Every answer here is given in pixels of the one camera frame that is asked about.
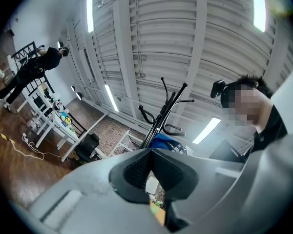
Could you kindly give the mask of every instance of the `black hair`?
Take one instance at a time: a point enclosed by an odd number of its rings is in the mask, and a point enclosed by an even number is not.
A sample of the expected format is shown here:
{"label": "black hair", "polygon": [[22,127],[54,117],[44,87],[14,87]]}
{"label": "black hair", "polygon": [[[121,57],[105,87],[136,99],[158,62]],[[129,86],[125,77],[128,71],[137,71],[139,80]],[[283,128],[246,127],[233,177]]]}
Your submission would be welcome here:
{"label": "black hair", "polygon": [[68,56],[68,53],[69,53],[69,48],[67,48],[67,47],[62,47],[62,48],[60,48],[60,49],[63,49],[63,56],[64,57],[67,57]]}
{"label": "black hair", "polygon": [[259,92],[262,92],[266,97],[271,98],[273,91],[268,87],[267,83],[264,81],[262,76],[241,76],[236,84],[245,84],[250,87],[256,88]]}

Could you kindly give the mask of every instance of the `white wall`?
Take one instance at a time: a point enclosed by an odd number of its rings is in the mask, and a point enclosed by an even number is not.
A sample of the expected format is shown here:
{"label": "white wall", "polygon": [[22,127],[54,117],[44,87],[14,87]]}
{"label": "white wall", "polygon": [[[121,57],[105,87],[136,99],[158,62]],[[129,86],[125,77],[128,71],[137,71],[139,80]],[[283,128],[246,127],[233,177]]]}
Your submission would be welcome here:
{"label": "white wall", "polygon": [[[12,19],[16,51],[35,41],[36,46],[57,47],[67,18],[76,12],[79,0],[25,0]],[[70,89],[73,75],[65,58],[59,66],[47,71],[52,88],[61,94],[64,105],[76,95]]]}

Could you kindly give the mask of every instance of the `wooden floor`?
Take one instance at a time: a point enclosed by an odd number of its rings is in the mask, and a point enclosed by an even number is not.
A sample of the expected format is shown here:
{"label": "wooden floor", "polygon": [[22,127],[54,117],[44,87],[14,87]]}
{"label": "wooden floor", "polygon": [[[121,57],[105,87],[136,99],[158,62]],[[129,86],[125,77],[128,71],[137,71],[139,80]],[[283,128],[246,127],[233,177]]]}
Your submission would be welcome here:
{"label": "wooden floor", "polygon": [[[0,42],[0,68],[7,66],[6,56],[14,53],[12,37],[4,35]],[[0,88],[4,84],[0,79]],[[18,108],[24,101],[19,96],[13,103]],[[15,147],[26,155],[40,156],[31,151],[22,141],[22,133],[26,133],[29,141],[37,142],[39,136],[30,131],[22,123],[31,119],[30,107],[26,105],[20,114],[10,113],[0,108],[0,132],[15,141]],[[59,151],[56,144],[60,138],[50,131],[39,146],[41,152],[51,152],[60,156],[68,150],[70,144],[65,144]],[[71,171],[71,161],[61,162],[61,159],[52,155],[45,155],[44,160],[25,157],[13,149],[12,144],[0,137],[0,183],[8,199],[28,207],[42,192],[59,181],[64,175]]]}

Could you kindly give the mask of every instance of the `yellow tape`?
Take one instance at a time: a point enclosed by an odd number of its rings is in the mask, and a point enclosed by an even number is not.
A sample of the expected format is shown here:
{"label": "yellow tape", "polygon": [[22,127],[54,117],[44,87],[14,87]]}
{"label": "yellow tape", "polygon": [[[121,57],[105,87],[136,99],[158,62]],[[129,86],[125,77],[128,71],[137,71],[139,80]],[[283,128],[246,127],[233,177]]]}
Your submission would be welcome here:
{"label": "yellow tape", "polygon": [[2,133],[0,133],[0,136],[8,141],[10,141],[11,143],[15,144],[15,142],[9,138],[7,138],[5,135],[3,135]]}

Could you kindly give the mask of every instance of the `person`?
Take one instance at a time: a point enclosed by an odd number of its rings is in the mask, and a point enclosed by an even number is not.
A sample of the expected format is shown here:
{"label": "person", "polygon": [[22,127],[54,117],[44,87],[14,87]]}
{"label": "person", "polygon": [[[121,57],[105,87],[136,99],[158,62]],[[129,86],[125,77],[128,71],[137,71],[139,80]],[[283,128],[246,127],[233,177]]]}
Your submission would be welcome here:
{"label": "person", "polygon": [[4,107],[8,111],[10,111],[11,103],[22,92],[23,88],[33,80],[42,78],[46,70],[51,70],[57,67],[61,58],[68,55],[69,49],[65,46],[60,49],[49,47],[48,50],[38,48],[38,53],[41,56],[29,59],[28,62],[20,68],[10,83],[0,90],[1,103],[1,100],[5,98],[12,89],[14,89],[4,104]]}
{"label": "person", "polygon": [[273,91],[262,77],[241,76],[228,85],[223,80],[217,81],[211,97],[215,98],[220,94],[223,108],[233,109],[238,118],[256,128],[254,145],[243,156],[244,161],[251,152],[263,150],[287,134],[282,118],[271,100]]}

